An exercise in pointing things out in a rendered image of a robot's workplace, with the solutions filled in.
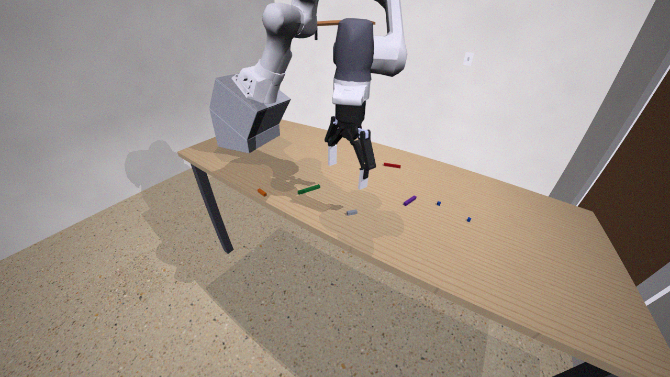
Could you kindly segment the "green rod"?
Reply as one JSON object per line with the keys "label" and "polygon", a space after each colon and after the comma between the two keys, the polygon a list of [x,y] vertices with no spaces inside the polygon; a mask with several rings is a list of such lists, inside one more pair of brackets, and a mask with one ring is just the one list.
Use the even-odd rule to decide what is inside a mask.
{"label": "green rod", "polygon": [[307,193],[307,192],[310,192],[310,191],[313,191],[313,190],[317,190],[319,188],[320,188],[320,184],[315,185],[315,186],[311,186],[311,187],[305,188],[303,190],[299,190],[298,195],[301,195],[301,194],[304,194],[304,193]]}

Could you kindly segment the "purple rod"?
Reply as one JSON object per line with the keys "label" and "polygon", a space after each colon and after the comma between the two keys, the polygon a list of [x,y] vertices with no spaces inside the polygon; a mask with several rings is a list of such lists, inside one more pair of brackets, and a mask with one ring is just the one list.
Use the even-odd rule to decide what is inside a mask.
{"label": "purple rod", "polygon": [[409,200],[406,200],[406,201],[404,202],[404,205],[407,206],[408,204],[410,204],[411,202],[413,202],[414,200],[416,200],[416,198],[417,198],[416,196],[412,196]]}

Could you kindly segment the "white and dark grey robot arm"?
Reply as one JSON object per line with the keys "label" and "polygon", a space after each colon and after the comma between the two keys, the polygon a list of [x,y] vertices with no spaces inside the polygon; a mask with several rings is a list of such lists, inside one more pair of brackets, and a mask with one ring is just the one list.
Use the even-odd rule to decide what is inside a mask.
{"label": "white and dark grey robot arm", "polygon": [[[373,35],[373,23],[367,19],[345,18],[338,22],[333,44],[333,62],[337,63],[333,104],[362,106],[370,96],[371,73],[393,77],[404,70],[407,49],[400,0],[374,1],[385,9],[386,36]],[[266,6],[262,18],[266,29],[262,58],[232,77],[246,98],[265,104],[277,101],[278,88],[292,58],[292,39],[315,34],[318,2],[292,0],[291,5]]]}

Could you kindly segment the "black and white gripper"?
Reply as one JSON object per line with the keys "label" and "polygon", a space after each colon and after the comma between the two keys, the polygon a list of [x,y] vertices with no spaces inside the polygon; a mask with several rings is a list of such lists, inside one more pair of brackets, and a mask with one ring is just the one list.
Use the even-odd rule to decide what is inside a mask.
{"label": "black and white gripper", "polygon": [[[371,131],[369,129],[364,130],[361,126],[362,121],[364,121],[365,118],[365,106],[366,101],[362,103],[362,106],[336,104],[336,116],[331,117],[330,126],[325,137],[325,142],[327,142],[329,146],[328,165],[337,164],[337,144],[341,138],[347,139],[350,144],[353,145],[359,163],[361,164],[358,185],[359,190],[367,187],[369,170],[376,168],[375,156],[371,143]],[[357,140],[354,141],[354,139]]]}

